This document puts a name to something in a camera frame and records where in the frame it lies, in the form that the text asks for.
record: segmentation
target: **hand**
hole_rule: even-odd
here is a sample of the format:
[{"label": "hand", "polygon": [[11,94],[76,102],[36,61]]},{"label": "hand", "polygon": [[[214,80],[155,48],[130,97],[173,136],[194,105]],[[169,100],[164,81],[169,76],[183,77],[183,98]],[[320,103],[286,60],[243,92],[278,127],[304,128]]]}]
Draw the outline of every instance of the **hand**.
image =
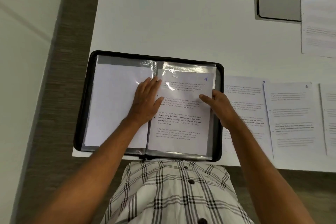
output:
[{"label": "hand", "polygon": [[240,117],[232,107],[227,96],[220,91],[212,90],[212,98],[203,94],[199,95],[199,98],[210,105],[211,109],[219,118],[222,126],[226,129],[234,129],[239,122],[241,122]]},{"label": "hand", "polygon": [[135,121],[139,126],[142,126],[157,113],[163,101],[163,97],[155,101],[155,95],[161,85],[161,80],[157,79],[156,76],[152,80],[148,77],[138,85],[126,119]]}]

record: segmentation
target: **paper sheet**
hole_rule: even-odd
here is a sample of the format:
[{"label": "paper sheet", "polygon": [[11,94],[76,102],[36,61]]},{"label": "paper sheet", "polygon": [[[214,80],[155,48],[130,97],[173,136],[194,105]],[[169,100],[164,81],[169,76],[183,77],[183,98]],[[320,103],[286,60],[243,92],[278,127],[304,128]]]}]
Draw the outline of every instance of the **paper sheet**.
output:
[{"label": "paper sheet", "polygon": [[327,155],[336,156],[336,84],[320,84]]},{"label": "paper sheet", "polygon": [[[264,79],[243,76],[225,76],[224,93],[230,100],[238,115],[244,120],[256,141],[267,155],[273,160],[270,127],[268,124]],[[234,152],[231,135],[223,128],[223,149]]]},{"label": "paper sheet", "polygon": [[210,107],[199,94],[212,95],[213,74],[158,70],[163,96],[152,119],[149,150],[206,155]]},{"label": "paper sheet", "polygon": [[302,53],[336,57],[336,0],[301,0]]},{"label": "paper sheet", "polygon": [[[126,117],[140,82],[152,76],[147,67],[96,64],[84,144],[100,146]],[[148,123],[144,124],[129,148],[146,148]]]},{"label": "paper sheet", "polygon": [[264,84],[274,159],[300,152],[325,154],[314,110],[311,82]]}]

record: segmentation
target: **white paper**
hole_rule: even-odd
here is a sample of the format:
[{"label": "white paper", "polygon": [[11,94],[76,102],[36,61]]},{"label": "white paper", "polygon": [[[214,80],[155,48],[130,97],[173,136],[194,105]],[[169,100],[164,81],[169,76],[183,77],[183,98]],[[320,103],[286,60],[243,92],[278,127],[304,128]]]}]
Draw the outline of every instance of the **white paper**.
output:
[{"label": "white paper", "polygon": [[336,57],[336,0],[301,0],[302,53]]},{"label": "white paper", "polygon": [[264,84],[274,159],[325,154],[314,110],[311,82]]},{"label": "white paper", "polygon": [[[256,141],[273,160],[270,127],[268,124],[264,95],[264,79],[243,76],[225,76],[224,93],[230,100],[237,114],[244,120]],[[230,133],[223,128],[223,149],[234,152]]]},{"label": "white paper", "polygon": [[336,156],[336,84],[320,84],[327,155]]},{"label": "white paper", "polygon": [[210,107],[199,94],[212,95],[213,74],[158,70],[158,78],[157,97],[164,100],[150,125],[148,149],[206,155]]},{"label": "white paper", "polygon": [[[152,77],[147,67],[96,64],[84,144],[100,146],[131,108],[140,82]],[[146,148],[148,123],[135,134],[129,148]]]}]

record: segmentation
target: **document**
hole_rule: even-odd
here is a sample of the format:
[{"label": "document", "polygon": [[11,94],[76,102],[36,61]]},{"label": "document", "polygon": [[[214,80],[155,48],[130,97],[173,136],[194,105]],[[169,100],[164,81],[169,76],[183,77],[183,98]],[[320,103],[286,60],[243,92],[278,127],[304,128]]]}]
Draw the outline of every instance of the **document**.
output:
[{"label": "document", "polygon": [[[100,146],[119,126],[131,108],[140,82],[152,77],[151,68],[96,64],[84,145]],[[148,123],[144,124],[129,148],[146,148]]]},{"label": "document", "polygon": [[[265,80],[243,76],[225,76],[224,93],[237,114],[246,123],[269,159],[273,159],[263,84]],[[223,128],[223,149],[234,152],[229,131]]]},{"label": "document", "polygon": [[212,73],[158,70],[164,100],[151,121],[149,150],[207,154],[210,107],[199,94],[212,95]]},{"label": "document", "polygon": [[336,0],[301,0],[302,53],[336,58]]},{"label": "document", "polygon": [[313,104],[311,82],[264,84],[274,159],[298,152],[325,154]]},{"label": "document", "polygon": [[336,156],[336,84],[320,84],[327,155]]}]

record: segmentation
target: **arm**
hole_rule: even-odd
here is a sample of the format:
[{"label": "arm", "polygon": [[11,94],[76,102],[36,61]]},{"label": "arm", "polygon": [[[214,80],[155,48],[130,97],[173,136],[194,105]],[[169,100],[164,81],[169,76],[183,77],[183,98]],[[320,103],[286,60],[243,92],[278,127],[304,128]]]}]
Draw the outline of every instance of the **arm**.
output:
[{"label": "arm", "polygon": [[128,116],[79,171],[57,189],[50,203],[36,216],[34,224],[91,222],[129,143],[160,107],[163,98],[155,101],[160,84],[161,80],[157,81],[156,77],[139,84]]},{"label": "arm", "polygon": [[253,205],[262,224],[313,224],[299,197],[269,161],[246,124],[223,93],[213,90],[212,98],[200,95],[229,130]]}]

